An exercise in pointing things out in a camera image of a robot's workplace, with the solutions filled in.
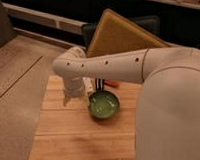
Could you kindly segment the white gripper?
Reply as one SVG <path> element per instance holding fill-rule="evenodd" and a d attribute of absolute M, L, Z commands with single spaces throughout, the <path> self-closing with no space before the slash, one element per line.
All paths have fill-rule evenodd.
<path fill-rule="evenodd" d="M 62 105 L 65 107 L 71 101 L 71 97 L 82 97 L 84 95 L 84 82 L 82 78 L 63 78 L 64 101 Z"/>

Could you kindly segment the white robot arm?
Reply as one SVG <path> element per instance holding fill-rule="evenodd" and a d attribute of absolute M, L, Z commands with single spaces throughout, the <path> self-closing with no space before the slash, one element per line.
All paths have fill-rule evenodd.
<path fill-rule="evenodd" d="M 140 83 L 135 160 L 200 160 L 200 50 L 165 47 L 88 58 L 74 46 L 53 62 L 65 93 L 83 77 Z"/>

